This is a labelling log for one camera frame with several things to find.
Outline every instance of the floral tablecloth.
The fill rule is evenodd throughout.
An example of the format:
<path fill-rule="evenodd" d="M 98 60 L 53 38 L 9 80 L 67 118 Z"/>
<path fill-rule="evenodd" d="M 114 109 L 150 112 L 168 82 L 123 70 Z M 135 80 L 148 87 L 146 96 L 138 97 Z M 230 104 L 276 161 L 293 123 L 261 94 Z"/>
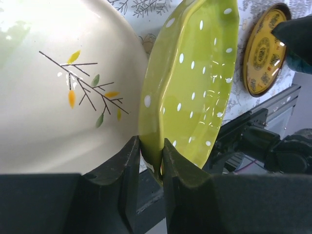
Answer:
<path fill-rule="evenodd" d="M 108 0 L 130 23 L 140 37 L 146 53 L 149 55 L 161 27 L 182 0 Z M 240 16 L 238 30 L 237 58 L 233 76 L 232 91 L 223 119 L 223 124 L 231 121 L 251 108 L 266 101 L 291 86 L 294 72 L 286 64 L 270 91 L 254 98 L 244 88 L 242 65 L 244 49 L 249 34 L 261 15 L 275 3 L 284 2 L 292 13 L 292 19 L 312 13 L 312 0 L 238 0 Z M 146 169 L 141 161 L 140 172 Z"/>

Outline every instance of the green bowl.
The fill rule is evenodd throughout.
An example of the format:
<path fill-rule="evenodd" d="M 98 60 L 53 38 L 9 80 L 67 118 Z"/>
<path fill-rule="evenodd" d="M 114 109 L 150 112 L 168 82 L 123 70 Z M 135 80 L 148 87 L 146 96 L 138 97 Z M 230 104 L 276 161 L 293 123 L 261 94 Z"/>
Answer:
<path fill-rule="evenodd" d="M 139 111 L 145 163 L 161 181 L 164 139 L 202 168 L 231 92 L 239 15 L 235 0 L 184 0 L 152 49 Z"/>

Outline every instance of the plate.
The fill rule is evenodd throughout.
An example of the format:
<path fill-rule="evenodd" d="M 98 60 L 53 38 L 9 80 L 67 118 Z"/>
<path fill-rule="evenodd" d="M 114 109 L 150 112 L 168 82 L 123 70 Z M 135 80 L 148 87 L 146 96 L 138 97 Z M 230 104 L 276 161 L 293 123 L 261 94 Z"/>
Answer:
<path fill-rule="evenodd" d="M 184 0 L 152 49 L 139 112 L 146 165 L 161 180 L 164 138 L 202 168 L 225 113 L 238 40 L 235 0 Z"/>
<path fill-rule="evenodd" d="M 253 97 L 264 95 L 273 86 L 285 59 L 286 46 L 271 34 L 280 23 L 291 19 L 287 5 L 268 9 L 255 25 L 244 57 L 244 85 Z"/>
<path fill-rule="evenodd" d="M 0 1 L 0 173 L 86 173 L 133 135 L 147 67 L 104 0 Z"/>

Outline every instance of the yellow leaf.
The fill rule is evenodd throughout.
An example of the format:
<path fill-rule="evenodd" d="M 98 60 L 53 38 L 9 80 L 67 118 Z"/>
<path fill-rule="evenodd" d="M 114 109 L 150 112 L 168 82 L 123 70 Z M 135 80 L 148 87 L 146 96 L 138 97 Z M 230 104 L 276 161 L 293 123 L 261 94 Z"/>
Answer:
<path fill-rule="evenodd" d="M 119 93 L 120 92 L 112 91 L 112 92 L 108 92 L 108 93 L 104 94 L 104 96 L 106 96 L 107 98 L 112 98 L 112 97 L 117 96 Z"/>
<path fill-rule="evenodd" d="M 118 121 L 121 119 L 121 110 L 120 109 L 117 110 L 117 119 L 118 119 Z"/>
<path fill-rule="evenodd" d="M 76 101 L 76 94 L 73 90 L 70 90 L 68 93 L 68 102 L 72 109 L 74 108 L 75 101 Z"/>
<path fill-rule="evenodd" d="M 80 50 L 78 50 L 77 52 L 74 52 L 74 53 L 70 56 L 70 58 L 68 59 L 67 63 L 68 63 L 68 64 L 71 64 L 71 63 L 75 62 L 75 61 L 78 59 L 79 55 L 80 55 Z"/>

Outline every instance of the table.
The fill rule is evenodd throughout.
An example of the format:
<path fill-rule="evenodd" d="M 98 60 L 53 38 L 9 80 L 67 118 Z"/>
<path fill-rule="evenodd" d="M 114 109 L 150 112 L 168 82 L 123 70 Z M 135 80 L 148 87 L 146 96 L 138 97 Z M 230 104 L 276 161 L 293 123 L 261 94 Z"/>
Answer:
<path fill-rule="evenodd" d="M 166 19 L 173 10 L 182 2 L 181 0 L 108 0 L 132 26 L 143 47 L 150 54 L 156 37 Z M 240 116 L 246 111 L 268 100 L 274 95 L 282 92 L 291 86 L 294 71 L 290 70 L 285 63 L 274 86 L 265 95 L 255 98 L 245 89 L 242 82 L 242 66 L 244 49 L 249 34 L 261 17 L 270 6 L 275 3 L 284 2 L 292 13 L 292 19 L 300 18 L 312 13 L 312 0 L 238 0 L 239 30 L 237 58 L 235 73 L 233 76 L 232 91 L 230 94 L 226 114 L 222 124 Z M 141 161 L 140 172 L 146 170 Z"/>

